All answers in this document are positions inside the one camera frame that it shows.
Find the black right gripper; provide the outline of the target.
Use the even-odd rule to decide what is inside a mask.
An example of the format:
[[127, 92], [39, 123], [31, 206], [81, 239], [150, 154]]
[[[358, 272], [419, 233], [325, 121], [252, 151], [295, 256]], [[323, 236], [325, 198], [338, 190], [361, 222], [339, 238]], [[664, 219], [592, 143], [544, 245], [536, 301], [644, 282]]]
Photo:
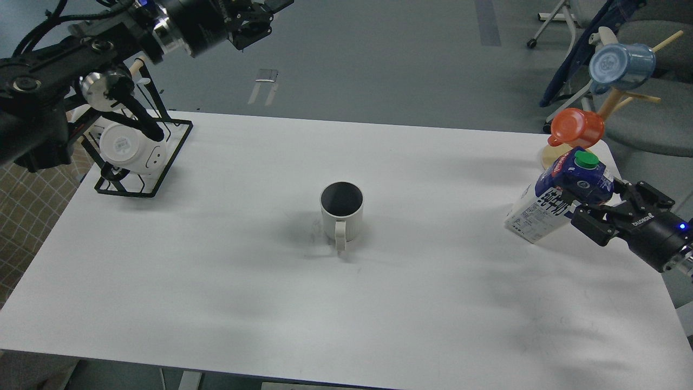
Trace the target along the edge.
[[609, 202], [616, 205], [576, 207], [571, 225], [598, 246], [613, 238], [627, 243], [633, 254], [658, 272], [692, 272], [691, 220], [671, 212], [674, 200], [644, 181], [601, 179], [596, 183], [578, 180], [562, 190], [564, 202]]

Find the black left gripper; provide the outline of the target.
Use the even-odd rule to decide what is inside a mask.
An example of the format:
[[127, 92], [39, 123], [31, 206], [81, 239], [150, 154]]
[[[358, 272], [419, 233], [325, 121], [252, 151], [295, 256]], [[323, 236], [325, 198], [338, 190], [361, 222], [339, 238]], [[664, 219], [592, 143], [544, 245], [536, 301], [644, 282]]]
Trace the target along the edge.
[[274, 14], [294, 0], [156, 1], [153, 37], [164, 54], [183, 49], [197, 57], [223, 41], [238, 51], [271, 34]]

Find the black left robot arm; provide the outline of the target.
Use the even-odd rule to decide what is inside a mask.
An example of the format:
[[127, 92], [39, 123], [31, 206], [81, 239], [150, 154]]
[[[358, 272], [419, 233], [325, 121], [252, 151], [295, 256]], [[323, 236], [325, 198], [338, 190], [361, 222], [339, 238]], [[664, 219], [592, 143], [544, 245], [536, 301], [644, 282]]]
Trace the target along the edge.
[[132, 95], [125, 60], [144, 54], [159, 63], [183, 48], [196, 57], [228, 40], [238, 50], [271, 34], [274, 16], [290, 1], [116, 1], [99, 14], [60, 15], [58, 4], [13, 55], [2, 59], [2, 165], [35, 173], [69, 165], [87, 122], [67, 112], [91, 106], [92, 118], [125, 106], [123, 123], [153, 141], [164, 132]]

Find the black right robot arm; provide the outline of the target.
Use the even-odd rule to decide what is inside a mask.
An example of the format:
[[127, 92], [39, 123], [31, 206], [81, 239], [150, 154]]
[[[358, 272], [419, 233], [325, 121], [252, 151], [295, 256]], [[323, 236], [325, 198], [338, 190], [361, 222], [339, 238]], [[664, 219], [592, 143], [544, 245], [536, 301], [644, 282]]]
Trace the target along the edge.
[[612, 206], [562, 194], [562, 200], [577, 202], [570, 223], [599, 246], [622, 239], [656, 271], [678, 270], [691, 278], [691, 220], [671, 212], [674, 200], [645, 181], [616, 179], [614, 192], [620, 202]]

